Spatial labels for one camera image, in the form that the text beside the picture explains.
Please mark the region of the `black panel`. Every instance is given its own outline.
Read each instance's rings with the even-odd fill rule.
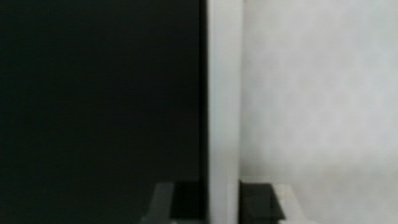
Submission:
[[[202,177],[199,21],[197,0],[0,2],[1,224],[136,223]]]

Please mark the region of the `white wall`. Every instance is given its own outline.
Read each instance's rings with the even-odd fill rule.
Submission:
[[[398,223],[398,2],[247,0],[241,176],[321,224]]]
[[[209,221],[236,224],[241,0],[209,0]]]

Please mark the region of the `gray wall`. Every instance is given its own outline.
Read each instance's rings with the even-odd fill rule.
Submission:
[[[241,177],[321,224],[398,222],[396,4],[245,3]]]

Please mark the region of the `white vertical post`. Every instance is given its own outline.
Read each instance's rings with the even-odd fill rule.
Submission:
[[[243,0],[207,1],[209,222],[238,223]]]

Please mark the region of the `black surface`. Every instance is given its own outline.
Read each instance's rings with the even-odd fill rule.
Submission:
[[[277,224],[284,213],[270,184],[239,184],[239,224]]]
[[[0,223],[136,223],[200,178],[199,1],[1,1],[0,32]]]

